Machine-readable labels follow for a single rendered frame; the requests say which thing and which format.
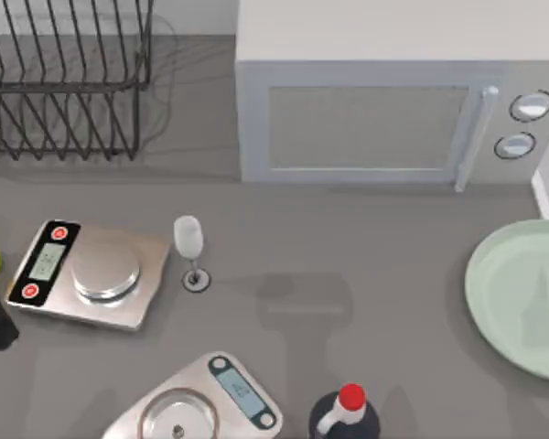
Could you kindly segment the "clear wine glass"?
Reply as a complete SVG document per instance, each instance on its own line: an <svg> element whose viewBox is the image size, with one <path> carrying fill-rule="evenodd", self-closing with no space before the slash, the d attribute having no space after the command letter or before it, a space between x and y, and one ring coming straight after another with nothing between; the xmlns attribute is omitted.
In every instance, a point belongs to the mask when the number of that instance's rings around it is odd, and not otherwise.
<svg viewBox="0 0 549 439"><path fill-rule="evenodd" d="M188 269L182 276L184 288L200 294L210 287L210 274L199 267L198 260L204 249L204 236L199 220L183 215L174 221L174 243L178 254L188 262Z"/></svg>

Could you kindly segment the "microwave oven door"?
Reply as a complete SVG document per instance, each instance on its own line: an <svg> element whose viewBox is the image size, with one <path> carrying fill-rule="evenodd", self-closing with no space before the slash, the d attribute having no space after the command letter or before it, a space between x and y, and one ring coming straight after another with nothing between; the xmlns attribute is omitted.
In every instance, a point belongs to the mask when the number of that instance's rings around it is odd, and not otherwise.
<svg viewBox="0 0 549 439"><path fill-rule="evenodd" d="M455 184L491 61L240 61L242 179Z"/></svg>

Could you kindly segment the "silver scale with black panel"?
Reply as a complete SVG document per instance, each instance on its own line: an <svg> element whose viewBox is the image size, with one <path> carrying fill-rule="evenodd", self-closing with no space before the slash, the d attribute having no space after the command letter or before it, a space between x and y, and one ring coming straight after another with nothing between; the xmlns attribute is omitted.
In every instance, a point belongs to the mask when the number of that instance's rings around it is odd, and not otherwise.
<svg viewBox="0 0 549 439"><path fill-rule="evenodd" d="M170 247L158 235L46 220L5 302L31 313L136 331L162 283Z"/></svg>

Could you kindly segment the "silver scale with bowl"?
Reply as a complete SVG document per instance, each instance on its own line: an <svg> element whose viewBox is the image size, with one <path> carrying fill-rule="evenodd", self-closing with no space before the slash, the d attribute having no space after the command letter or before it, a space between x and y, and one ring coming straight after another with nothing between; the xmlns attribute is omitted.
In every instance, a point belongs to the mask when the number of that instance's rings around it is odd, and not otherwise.
<svg viewBox="0 0 549 439"><path fill-rule="evenodd" d="M233 355L202 355L123 412L100 439L277 439L284 415Z"/></svg>

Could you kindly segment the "dark bottle with red cap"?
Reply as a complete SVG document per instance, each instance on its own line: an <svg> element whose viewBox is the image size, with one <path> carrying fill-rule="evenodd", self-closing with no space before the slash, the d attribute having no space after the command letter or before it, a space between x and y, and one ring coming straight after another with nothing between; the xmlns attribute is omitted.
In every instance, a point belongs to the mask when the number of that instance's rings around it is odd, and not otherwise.
<svg viewBox="0 0 549 439"><path fill-rule="evenodd" d="M319 398L308 418L308 439L380 439L378 413L364 388L346 383Z"/></svg>

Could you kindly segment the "pale microwave oven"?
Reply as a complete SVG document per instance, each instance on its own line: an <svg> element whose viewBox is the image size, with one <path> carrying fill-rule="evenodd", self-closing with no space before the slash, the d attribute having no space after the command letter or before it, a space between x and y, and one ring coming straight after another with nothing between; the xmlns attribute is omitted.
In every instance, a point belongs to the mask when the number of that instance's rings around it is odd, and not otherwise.
<svg viewBox="0 0 549 439"><path fill-rule="evenodd" d="M519 95L549 91L549 0L240 0L240 61L491 61L506 67L468 182L529 183L549 146L549 113L513 120ZM501 160L503 136L527 132L527 156Z"/></svg>

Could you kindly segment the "small microwave knob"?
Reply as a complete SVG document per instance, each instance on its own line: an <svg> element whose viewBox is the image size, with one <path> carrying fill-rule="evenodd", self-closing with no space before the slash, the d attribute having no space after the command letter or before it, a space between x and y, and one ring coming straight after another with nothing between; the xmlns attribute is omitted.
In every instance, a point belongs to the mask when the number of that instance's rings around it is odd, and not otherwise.
<svg viewBox="0 0 549 439"><path fill-rule="evenodd" d="M530 154L536 147L536 138L527 132L501 137L493 147L493 152L501 160L517 160Z"/></svg>

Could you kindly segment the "pale green plate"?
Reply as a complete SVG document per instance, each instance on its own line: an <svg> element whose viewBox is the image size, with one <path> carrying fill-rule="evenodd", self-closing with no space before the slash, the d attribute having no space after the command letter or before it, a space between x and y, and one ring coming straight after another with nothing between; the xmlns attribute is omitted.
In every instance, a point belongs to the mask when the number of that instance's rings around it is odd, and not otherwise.
<svg viewBox="0 0 549 439"><path fill-rule="evenodd" d="M464 296L476 329L502 358L549 380L549 219L485 237L468 260Z"/></svg>

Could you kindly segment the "large microwave knob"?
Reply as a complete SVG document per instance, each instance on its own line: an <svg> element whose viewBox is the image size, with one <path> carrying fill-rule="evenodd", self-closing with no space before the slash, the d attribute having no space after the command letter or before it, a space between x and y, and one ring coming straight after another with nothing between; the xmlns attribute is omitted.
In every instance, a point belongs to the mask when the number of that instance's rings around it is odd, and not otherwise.
<svg viewBox="0 0 549 439"><path fill-rule="evenodd" d="M517 96L511 103L509 114L520 123L542 119L549 113L549 91L539 90Z"/></svg>

